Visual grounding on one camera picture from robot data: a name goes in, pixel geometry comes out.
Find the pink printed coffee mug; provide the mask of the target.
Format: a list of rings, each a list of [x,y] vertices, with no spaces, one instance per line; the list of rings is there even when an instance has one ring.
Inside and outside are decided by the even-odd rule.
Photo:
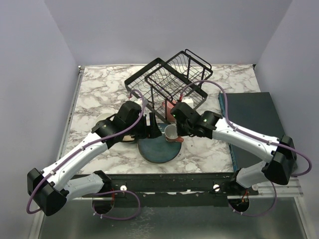
[[[164,129],[165,139],[168,142],[184,142],[184,139],[177,134],[177,127],[173,124],[170,124]]]

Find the plain pink mug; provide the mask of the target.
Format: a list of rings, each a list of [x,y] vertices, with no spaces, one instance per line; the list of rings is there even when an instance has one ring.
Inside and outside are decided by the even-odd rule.
[[[170,113],[171,109],[174,107],[174,104],[176,103],[175,100],[173,100],[173,103],[166,101],[166,102],[162,102],[162,106],[164,107],[164,115],[166,117],[166,119],[169,122],[175,122],[175,118],[173,117],[173,115]]]

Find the black wire dish rack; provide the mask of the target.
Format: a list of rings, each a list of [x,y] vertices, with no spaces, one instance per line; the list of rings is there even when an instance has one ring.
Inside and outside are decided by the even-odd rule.
[[[208,80],[212,65],[192,51],[180,51],[167,61],[156,58],[124,81],[126,89],[139,90],[147,99],[147,108],[162,122],[170,122],[164,115],[162,102],[179,100],[181,90],[188,84]]]

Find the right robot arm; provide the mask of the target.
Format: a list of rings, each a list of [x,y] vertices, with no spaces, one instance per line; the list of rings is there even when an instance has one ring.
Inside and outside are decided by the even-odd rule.
[[[260,134],[232,124],[227,118],[211,111],[200,115],[184,102],[178,102],[170,113],[176,120],[179,136],[224,141],[261,159],[261,162],[235,172],[234,179],[229,183],[233,194],[241,195],[252,185],[265,181],[278,185],[288,184],[297,159],[290,137],[284,135],[277,138]]]

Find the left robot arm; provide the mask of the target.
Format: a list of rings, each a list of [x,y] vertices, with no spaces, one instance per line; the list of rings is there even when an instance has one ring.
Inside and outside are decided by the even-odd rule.
[[[31,202],[46,216],[57,213],[71,199],[97,194],[107,196],[111,179],[102,171],[73,179],[86,164],[106,152],[125,136],[135,139],[157,138],[162,135],[154,113],[144,113],[144,106],[127,101],[113,114],[98,121],[91,132],[69,153],[42,170],[31,169],[27,174],[27,192]]]

